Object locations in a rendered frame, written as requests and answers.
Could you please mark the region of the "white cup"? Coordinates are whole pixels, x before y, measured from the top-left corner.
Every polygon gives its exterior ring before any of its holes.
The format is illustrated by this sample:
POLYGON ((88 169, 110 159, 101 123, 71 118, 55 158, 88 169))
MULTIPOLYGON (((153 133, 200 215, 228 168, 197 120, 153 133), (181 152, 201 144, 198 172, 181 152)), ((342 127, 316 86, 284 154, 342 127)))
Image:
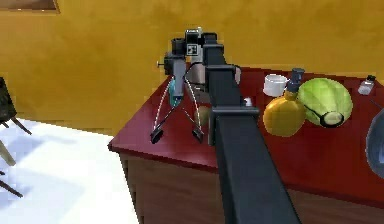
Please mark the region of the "white cup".
POLYGON ((288 81, 289 79, 282 75, 278 75, 278 74, 266 75, 264 78, 263 92, 265 95, 270 97, 282 96, 288 81))

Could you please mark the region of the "dark chair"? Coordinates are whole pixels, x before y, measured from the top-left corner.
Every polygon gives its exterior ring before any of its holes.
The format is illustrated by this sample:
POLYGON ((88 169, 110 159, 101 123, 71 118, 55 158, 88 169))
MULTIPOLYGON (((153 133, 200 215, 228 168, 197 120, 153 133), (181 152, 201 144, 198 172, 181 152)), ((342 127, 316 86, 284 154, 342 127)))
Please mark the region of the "dark chair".
MULTIPOLYGON (((28 130, 17 118, 17 111, 8 91, 6 81, 0 77, 0 125, 8 128, 7 122, 11 120, 15 125, 22 129, 27 134, 31 135, 32 132, 28 130)), ((0 157, 6 162, 8 166, 14 166, 16 161, 0 140, 0 157)))

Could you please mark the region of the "grey round pan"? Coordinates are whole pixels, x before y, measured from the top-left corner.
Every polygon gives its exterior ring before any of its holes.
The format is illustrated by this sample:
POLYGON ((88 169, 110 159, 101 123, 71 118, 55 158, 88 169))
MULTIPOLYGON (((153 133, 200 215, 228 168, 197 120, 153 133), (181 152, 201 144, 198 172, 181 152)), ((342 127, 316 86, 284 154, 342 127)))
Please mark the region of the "grey round pan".
POLYGON ((384 179, 384 109, 372 119, 365 152, 372 172, 384 179))

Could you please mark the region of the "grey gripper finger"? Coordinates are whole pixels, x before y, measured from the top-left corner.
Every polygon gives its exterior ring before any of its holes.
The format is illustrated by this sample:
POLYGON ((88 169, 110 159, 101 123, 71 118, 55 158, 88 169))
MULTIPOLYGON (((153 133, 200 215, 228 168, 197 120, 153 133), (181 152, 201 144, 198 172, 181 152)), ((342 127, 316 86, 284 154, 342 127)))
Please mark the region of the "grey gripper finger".
POLYGON ((157 108, 153 130, 150 134, 150 141, 152 144, 156 144, 164 134, 164 131, 162 130, 162 126, 165 124, 169 116, 173 113, 175 106, 173 104, 170 104, 170 110, 167 112, 167 114, 160 118, 160 113, 163 107, 163 104, 165 102, 166 98, 172 99, 172 94, 170 93, 171 90, 173 90, 175 84, 175 80, 173 78, 170 79, 170 81, 167 83, 166 88, 163 91, 163 94, 160 99, 159 106, 157 108))
POLYGON ((193 91, 192 85, 188 79, 185 79, 184 82, 186 83, 188 90, 192 96, 192 102, 195 107, 194 114, 196 117, 192 119, 188 112, 184 110, 185 114, 187 117, 190 119, 190 121, 194 124, 194 129, 192 130, 192 135, 198 140, 199 143, 203 142, 203 137, 204 137, 204 132, 202 131, 202 126, 201 126, 201 119, 200 119, 200 112, 199 112, 199 107, 197 104, 196 96, 193 91))

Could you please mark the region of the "teal small bottle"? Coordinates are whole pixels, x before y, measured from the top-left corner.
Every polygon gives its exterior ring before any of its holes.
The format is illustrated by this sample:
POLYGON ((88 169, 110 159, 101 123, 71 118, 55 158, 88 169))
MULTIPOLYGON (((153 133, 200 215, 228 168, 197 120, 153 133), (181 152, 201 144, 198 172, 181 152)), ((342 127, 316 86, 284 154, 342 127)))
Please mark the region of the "teal small bottle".
POLYGON ((168 83, 168 94, 169 94, 169 104, 171 107, 177 107, 182 102, 183 97, 175 95, 174 79, 171 79, 168 83))

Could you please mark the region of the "red topped wooden table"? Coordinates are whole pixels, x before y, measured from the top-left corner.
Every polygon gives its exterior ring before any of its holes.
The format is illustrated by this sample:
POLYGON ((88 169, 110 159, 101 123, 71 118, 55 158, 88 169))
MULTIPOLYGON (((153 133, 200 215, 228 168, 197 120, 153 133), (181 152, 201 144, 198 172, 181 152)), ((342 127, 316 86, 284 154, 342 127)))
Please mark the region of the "red topped wooden table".
MULTIPOLYGON (((339 128, 310 122, 290 138, 265 137, 277 169, 303 224, 384 224, 384 179, 366 160, 371 120, 384 109, 384 85, 363 96, 361 81, 339 77, 354 108, 339 128)), ((156 90, 109 144, 119 154, 139 224, 224 224, 216 155, 198 142, 177 111, 162 139, 150 141, 156 90)))

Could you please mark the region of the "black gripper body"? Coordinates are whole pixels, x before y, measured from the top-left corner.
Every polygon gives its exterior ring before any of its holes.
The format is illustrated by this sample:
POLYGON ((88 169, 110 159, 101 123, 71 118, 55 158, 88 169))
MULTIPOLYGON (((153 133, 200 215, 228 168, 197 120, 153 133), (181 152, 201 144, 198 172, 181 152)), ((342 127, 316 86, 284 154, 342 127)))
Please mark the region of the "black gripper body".
POLYGON ((172 97, 179 100, 184 96, 184 76, 186 72, 185 60, 185 39, 174 38, 171 40, 172 49, 166 52, 162 63, 157 63, 157 66, 162 66, 166 75, 172 75, 174 80, 174 89, 172 97))

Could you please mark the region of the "silver metal pot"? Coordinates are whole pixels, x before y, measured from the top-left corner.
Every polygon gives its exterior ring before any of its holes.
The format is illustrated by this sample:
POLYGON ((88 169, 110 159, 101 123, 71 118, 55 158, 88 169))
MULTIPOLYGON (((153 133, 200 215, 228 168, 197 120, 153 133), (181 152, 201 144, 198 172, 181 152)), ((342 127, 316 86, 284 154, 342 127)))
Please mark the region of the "silver metal pot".
MULTIPOLYGON (((241 68, 238 65, 235 65, 234 79, 237 84, 240 83, 241 74, 242 74, 241 68)), ((185 77, 191 84, 204 85, 206 83, 205 66, 201 62, 192 63, 188 68, 185 77)))

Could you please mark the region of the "green cabbage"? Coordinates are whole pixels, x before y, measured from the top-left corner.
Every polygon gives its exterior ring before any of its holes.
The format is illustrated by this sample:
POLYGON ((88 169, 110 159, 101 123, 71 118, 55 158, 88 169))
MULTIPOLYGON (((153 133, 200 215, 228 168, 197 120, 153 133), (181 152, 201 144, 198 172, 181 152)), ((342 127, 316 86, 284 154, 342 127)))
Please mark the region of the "green cabbage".
POLYGON ((306 110, 306 119, 324 128, 341 126, 351 115, 352 97, 347 88, 329 78, 313 78, 304 82, 298 99, 306 110))

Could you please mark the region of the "brown framed wall picture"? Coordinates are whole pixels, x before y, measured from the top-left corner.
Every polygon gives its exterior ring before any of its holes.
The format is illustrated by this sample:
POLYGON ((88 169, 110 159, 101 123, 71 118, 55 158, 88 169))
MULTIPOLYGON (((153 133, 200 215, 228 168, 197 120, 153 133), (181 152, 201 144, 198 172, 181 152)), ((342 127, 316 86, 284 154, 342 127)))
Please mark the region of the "brown framed wall picture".
POLYGON ((59 13, 57 0, 0 0, 0 12, 59 13))

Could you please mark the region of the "clear salt shaker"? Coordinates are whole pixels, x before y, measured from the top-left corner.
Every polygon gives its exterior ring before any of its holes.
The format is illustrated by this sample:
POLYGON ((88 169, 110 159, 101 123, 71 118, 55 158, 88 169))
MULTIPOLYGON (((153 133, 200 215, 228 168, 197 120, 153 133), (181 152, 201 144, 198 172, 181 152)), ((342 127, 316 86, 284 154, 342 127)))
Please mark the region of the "clear salt shaker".
POLYGON ((361 95, 369 95, 374 87, 376 77, 368 75, 364 81, 361 82, 358 93, 361 95))

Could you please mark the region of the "yellow spray bottle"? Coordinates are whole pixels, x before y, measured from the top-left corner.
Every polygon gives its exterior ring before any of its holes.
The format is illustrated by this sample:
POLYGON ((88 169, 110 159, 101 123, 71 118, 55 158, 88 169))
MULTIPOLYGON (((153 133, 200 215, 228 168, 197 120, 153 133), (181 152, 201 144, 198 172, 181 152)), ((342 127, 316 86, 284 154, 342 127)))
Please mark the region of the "yellow spray bottle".
POLYGON ((291 78, 279 96, 266 106, 263 113, 263 124, 266 131, 274 136, 291 137, 305 122, 305 108, 298 100, 298 91, 305 70, 293 68, 291 78))

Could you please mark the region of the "olive brown potato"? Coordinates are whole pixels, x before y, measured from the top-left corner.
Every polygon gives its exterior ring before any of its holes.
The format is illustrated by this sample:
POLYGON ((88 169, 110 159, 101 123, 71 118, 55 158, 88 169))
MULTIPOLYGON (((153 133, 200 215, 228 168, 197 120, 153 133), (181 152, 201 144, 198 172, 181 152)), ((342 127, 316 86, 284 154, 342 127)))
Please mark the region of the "olive brown potato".
POLYGON ((210 108, 206 106, 199 106, 194 113, 194 119, 196 123, 200 123, 201 126, 208 124, 210 118, 210 108))

